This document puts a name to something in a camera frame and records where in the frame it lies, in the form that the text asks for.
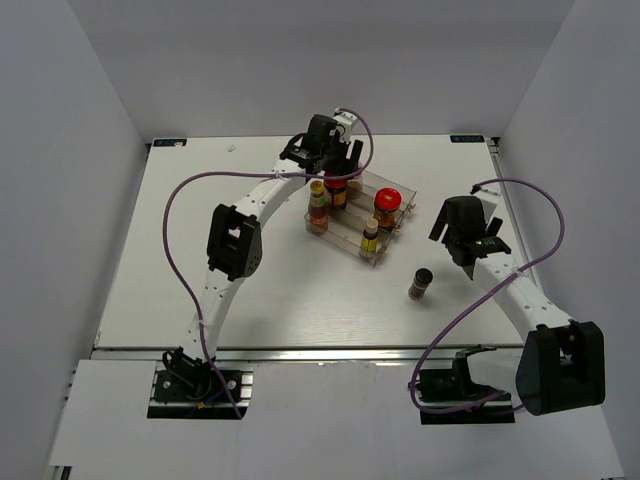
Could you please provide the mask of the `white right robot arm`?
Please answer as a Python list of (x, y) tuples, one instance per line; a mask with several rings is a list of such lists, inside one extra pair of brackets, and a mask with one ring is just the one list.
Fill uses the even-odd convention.
[(557, 307), (525, 276), (498, 231), (498, 194), (476, 190), (446, 199), (430, 232), (469, 279), (511, 322), (519, 354), (489, 347), (457, 353), (451, 384), (461, 397), (486, 387), (517, 397), (535, 416), (600, 405), (605, 400), (604, 334)]

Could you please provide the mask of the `red lid dark sauce jar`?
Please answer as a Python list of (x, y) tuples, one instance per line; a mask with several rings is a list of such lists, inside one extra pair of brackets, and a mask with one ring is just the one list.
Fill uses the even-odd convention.
[(324, 175), (324, 188), (327, 203), (333, 209), (345, 209), (347, 205), (347, 179), (338, 179), (336, 175)]

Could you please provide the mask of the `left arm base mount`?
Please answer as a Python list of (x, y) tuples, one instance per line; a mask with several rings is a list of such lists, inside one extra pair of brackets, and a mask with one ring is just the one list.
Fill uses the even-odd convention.
[(165, 351), (161, 364), (153, 378), (148, 419), (240, 420), (246, 414), (251, 396), (247, 371), (222, 368), (217, 374), (182, 348)]

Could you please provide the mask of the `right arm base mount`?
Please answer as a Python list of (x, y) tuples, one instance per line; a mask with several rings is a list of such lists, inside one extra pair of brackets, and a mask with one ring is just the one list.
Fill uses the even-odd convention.
[[(418, 400), (432, 409), (443, 409), (479, 401), (497, 392), (496, 389), (473, 383), (468, 372), (467, 359), (477, 353), (495, 351), (495, 348), (474, 346), (456, 353), (452, 366), (445, 369), (421, 369), (416, 382)], [(448, 414), (420, 413), (420, 423), (427, 426), (511, 424), (515, 414), (522, 410), (514, 406), (512, 397), (505, 393), (492, 402)]]

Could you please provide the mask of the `red lid chili jar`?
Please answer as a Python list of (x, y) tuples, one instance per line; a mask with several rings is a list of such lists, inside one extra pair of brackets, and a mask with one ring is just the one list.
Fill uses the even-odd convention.
[(402, 203), (400, 192), (385, 187), (376, 192), (374, 197), (374, 218), (381, 229), (391, 231), (396, 224), (396, 215)]

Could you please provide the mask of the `yellow cap sauce bottle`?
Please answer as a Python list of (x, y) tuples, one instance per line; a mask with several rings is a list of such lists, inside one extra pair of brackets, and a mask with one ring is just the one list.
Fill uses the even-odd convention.
[(324, 183), (313, 180), (310, 183), (310, 197), (308, 202), (309, 229), (312, 233), (321, 234), (328, 227), (328, 205)]

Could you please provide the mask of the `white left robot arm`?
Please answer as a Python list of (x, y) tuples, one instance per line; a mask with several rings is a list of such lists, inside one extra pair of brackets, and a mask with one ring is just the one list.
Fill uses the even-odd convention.
[[(162, 220), (163, 248), (170, 268), (195, 306), (181, 345), (184, 355), (195, 362), (213, 362), (233, 298), (261, 263), (263, 227), (282, 204), (312, 179), (348, 181), (362, 173), (363, 142), (351, 139), (357, 124), (368, 127), (360, 114), (345, 107), (336, 109), (332, 116), (316, 114), (305, 132), (287, 142), (270, 171), (203, 172), (182, 181), (170, 194)], [(197, 297), (169, 251), (169, 214), (178, 193), (188, 184), (223, 176), (252, 178), (259, 183), (236, 203), (214, 209), (206, 246), (207, 276), (204, 291)]]

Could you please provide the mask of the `small yellow label bottle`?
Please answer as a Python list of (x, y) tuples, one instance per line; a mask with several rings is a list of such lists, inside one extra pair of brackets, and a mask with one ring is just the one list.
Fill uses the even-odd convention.
[(360, 243), (360, 256), (363, 258), (373, 258), (377, 252), (377, 242), (379, 236), (379, 223), (375, 217), (369, 218), (365, 223)]

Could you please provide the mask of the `pink cap spice shaker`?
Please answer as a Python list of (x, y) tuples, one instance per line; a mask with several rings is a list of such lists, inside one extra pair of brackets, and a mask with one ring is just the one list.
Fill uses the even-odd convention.
[(361, 175), (352, 177), (347, 184), (347, 197), (356, 199), (362, 194), (363, 178)]

